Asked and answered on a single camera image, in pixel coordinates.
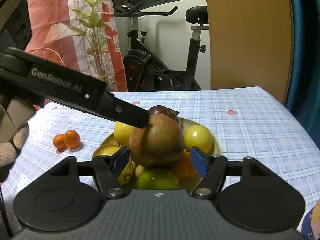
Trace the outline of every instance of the bamboo plant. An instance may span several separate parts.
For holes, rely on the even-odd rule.
[[[107,40],[112,39],[104,33],[104,28],[108,23],[103,21],[103,14],[107,14],[101,10],[103,1],[106,0],[83,0],[86,7],[83,11],[76,8],[69,8],[77,15],[77,21],[83,28],[74,25],[68,27],[77,32],[77,36],[83,36],[90,44],[87,54],[94,57],[91,66],[98,78],[108,84],[111,89],[116,89],[113,71],[110,71],[108,57],[105,52],[108,51]]]

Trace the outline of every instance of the blue plaid tablecloth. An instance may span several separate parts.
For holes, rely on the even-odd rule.
[[[115,95],[130,103],[139,101],[138,105],[145,109],[164,105],[180,111],[180,117],[203,124],[217,137],[229,160],[253,156],[295,187],[306,201],[306,212],[320,198],[319,149],[299,122],[263,89]],[[29,127],[29,138],[2,186],[14,232],[20,229],[12,208],[16,194],[67,156],[90,160],[94,150],[113,132],[114,122],[52,102],[37,112]],[[69,129],[80,134],[83,147],[57,155],[52,138]],[[93,185],[92,178],[83,177],[81,181]],[[239,178],[227,178],[225,186],[237,181]]]

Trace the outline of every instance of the exercise bike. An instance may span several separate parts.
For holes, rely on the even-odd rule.
[[[145,44],[147,31],[138,34],[138,19],[143,16],[170,16],[178,9],[173,7],[170,12],[142,12],[142,3],[115,6],[115,17],[132,17],[132,30],[127,33],[131,38],[131,49],[124,57],[124,69],[128,91],[173,91],[201,90],[195,80],[196,65],[199,52],[206,51],[205,45],[200,45],[202,30],[209,30],[206,6],[196,6],[186,11],[186,21],[192,24],[193,31],[190,39],[187,68],[185,71],[170,70],[151,49]]]

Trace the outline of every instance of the wooden door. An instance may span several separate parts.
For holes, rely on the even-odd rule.
[[[284,102],[292,61],[290,0],[207,0],[211,89],[260,86]]]

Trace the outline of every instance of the blue gripper pad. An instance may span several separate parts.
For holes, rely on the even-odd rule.
[[[117,178],[129,162],[130,150],[128,147],[121,147],[121,149],[119,149],[111,158],[113,157],[115,159],[115,163],[111,171]]]
[[[198,175],[203,178],[209,170],[207,166],[208,157],[206,157],[204,152],[201,151],[198,147],[192,147],[190,149],[190,161],[193,167],[198,172]]]

